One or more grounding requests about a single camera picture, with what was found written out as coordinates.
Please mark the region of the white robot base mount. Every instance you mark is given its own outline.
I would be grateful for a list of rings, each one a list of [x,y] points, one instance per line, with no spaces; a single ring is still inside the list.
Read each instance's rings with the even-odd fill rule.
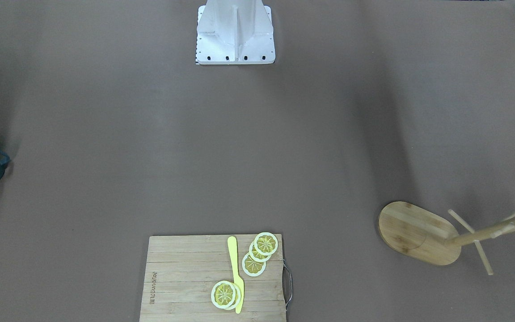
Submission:
[[[200,65],[273,64],[270,6],[261,0],[209,0],[198,8],[195,62]]]

